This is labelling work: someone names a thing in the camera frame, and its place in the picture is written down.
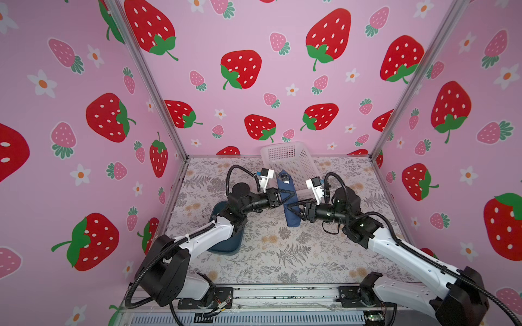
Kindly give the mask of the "dark blue paper napkin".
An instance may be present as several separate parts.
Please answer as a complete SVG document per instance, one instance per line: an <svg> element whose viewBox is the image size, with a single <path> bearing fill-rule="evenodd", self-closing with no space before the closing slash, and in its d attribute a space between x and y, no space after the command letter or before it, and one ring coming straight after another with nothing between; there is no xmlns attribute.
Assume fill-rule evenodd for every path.
<svg viewBox="0 0 522 326"><path fill-rule="evenodd" d="M292 176L285 170L279 172L277 177L279 195L283 201L284 214L287 226L297 228L300 226L301 218L294 211L299 201Z"/></svg>

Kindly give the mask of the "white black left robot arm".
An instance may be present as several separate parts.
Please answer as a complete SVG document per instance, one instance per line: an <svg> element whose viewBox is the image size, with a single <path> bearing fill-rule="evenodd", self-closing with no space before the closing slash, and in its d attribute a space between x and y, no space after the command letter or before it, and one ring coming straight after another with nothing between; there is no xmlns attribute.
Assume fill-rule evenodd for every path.
<svg viewBox="0 0 522 326"><path fill-rule="evenodd" d="M231 175L238 168L237 164L229 168L225 181L226 204L208 224L174 239L159 236L152 243L127 289L125 308L139 308L150 302L167 306L175 300L191 300L203 308L214 304L216 285L204 274L191 274L190 262L240 233L247 224L248 214L277 208L296 197L293 190L269 187L269 180L275 173L266 168L259 173L248 172L256 182L256 192L252 192L247 183L232 186Z"/></svg>

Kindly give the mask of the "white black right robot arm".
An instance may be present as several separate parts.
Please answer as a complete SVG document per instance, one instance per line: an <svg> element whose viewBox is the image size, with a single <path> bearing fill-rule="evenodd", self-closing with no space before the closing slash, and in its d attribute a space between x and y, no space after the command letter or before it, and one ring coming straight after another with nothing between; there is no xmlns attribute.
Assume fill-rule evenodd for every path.
<svg viewBox="0 0 522 326"><path fill-rule="evenodd" d="M484 289L476 270L461 270L428 255L398 238L384 215L363 213L360 198L336 173L312 178L307 186L314 197L288 205L292 213L311 223L320 220L337 224L349 240L383 255L422 283L418 290L408 285L386 285L382 276L373 274L367 281L366 304L377 298L422 312L441 325L479 325L494 303L514 325L521 324L505 303Z"/></svg>

